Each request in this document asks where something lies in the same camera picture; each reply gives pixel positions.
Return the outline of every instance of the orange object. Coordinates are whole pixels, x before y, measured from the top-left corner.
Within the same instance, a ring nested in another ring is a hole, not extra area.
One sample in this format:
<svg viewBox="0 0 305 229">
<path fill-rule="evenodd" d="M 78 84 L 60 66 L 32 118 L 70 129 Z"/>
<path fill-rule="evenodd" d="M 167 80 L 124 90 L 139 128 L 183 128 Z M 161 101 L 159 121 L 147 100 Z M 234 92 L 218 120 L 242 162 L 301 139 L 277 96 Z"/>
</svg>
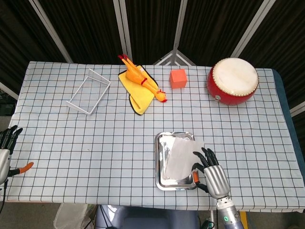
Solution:
<svg viewBox="0 0 305 229">
<path fill-rule="evenodd" d="M 185 70 L 171 70 L 170 81 L 173 89 L 185 87 L 187 82 Z"/>
<path fill-rule="evenodd" d="M 25 173 L 25 172 L 28 171 L 30 168 L 32 168 L 33 164 L 34 164 L 33 162 L 30 162 L 30 163 L 28 163 L 25 167 L 20 168 L 20 169 L 19 169 L 20 174 L 21 174 L 21 173 Z"/>
<path fill-rule="evenodd" d="M 131 60 L 128 59 L 128 57 L 123 54 L 119 55 L 119 58 L 124 62 L 124 64 L 127 66 L 127 72 L 126 72 L 126 78 L 130 81 L 137 83 L 139 85 L 142 85 L 143 87 L 146 87 L 148 90 L 150 90 L 157 100 L 164 103 L 167 101 L 166 94 L 161 89 L 155 88 L 153 85 L 151 85 L 147 78 L 141 73 L 141 71 L 131 62 Z"/>
<path fill-rule="evenodd" d="M 199 182 L 198 171 L 193 171 L 193 180 L 194 180 L 195 183 Z"/>
</svg>

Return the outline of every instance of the blue table edge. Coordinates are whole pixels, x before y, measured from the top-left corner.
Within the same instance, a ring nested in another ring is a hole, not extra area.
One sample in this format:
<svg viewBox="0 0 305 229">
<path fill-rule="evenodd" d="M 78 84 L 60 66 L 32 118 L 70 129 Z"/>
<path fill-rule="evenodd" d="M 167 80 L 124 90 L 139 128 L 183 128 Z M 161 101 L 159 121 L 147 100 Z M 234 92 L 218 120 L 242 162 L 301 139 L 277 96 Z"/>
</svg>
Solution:
<svg viewBox="0 0 305 229">
<path fill-rule="evenodd" d="M 303 154 L 302 154 L 302 150 L 299 144 L 299 141 L 297 139 L 297 135 L 295 132 L 295 126 L 294 123 L 292 121 L 292 117 L 290 115 L 290 110 L 289 110 L 289 106 L 288 106 L 288 101 L 287 101 L 287 97 L 286 97 L 286 92 L 284 89 L 284 84 L 282 81 L 282 78 L 280 76 L 280 74 L 272 69 L 273 72 L 273 76 L 274 76 L 274 82 L 275 82 L 275 87 L 276 87 L 276 91 L 277 91 L 277 96 L 279 98 L 280 101 L 280 105 L 283 111 L 283 115 L 285 118 L 285 121 L 287 123 L 287 127 L 289 130 L 289 134 L 292 140 L 292 145 L 294 147 L 295 150 L 295 156 L 297 159 L 297 162 L 299 164 L 299 168 L 301 171 L 301 174 L 303 176 L 303 181 L 305 183 L 305 162 L 304 162 L 304 158 L 303 158 Z"/>
</svg>

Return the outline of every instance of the white paper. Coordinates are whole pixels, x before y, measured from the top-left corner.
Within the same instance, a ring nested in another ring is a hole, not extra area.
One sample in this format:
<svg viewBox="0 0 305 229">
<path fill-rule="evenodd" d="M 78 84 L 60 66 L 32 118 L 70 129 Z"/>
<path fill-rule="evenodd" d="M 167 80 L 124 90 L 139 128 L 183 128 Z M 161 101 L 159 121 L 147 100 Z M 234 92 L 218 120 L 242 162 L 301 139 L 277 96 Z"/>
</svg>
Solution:
<svg viewBox="0 0 305 229">
<path fill-rule="evenodd" d="M 167 159 L 167 167 L 164 176 L 168 179 L 181 180 L 192 172 L 194 163 L 200 163 L 199 157 L 193 151 L 202 152 L 203 142 L 185 140 L 177 137 L 173 143 L 170 155 Z"/>
</svg>

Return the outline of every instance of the silver tray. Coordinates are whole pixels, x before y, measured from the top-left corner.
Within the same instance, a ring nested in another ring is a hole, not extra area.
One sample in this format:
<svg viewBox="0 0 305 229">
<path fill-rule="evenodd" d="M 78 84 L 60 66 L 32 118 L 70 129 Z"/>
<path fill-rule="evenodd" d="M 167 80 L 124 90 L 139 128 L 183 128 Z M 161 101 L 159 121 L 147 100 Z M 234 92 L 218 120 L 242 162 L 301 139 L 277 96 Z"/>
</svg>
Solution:
<svg viewBox="0 0 305 229">
<path fill-rule="evenodd" d="M 193 176 L 175 180 L 164 176 L 167 166 L 167 158 L 173 147 L 176 137 L 185 140 L 195 140 L 193 134 L 189 132 L 162 132 L 154 139 L 154 159 L 155 159 L 155 179 L 157 187 L 161 190 L 189 190 L 196 188 Z"/>
</svg>

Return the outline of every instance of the orange cube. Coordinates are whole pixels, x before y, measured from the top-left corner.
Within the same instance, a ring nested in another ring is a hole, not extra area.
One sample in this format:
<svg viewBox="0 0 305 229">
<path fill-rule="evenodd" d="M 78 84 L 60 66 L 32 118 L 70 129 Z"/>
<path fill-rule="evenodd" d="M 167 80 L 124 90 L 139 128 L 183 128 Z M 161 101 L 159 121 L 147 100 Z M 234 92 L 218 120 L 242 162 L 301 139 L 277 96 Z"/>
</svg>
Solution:
<svg viewBox="0 0 305 229">
<path fill-rule="evenodd" d="M 170 81 L 173 89 L 185 87 L 187 82 L 185 70 L 171 70 Z"/>
</svg>

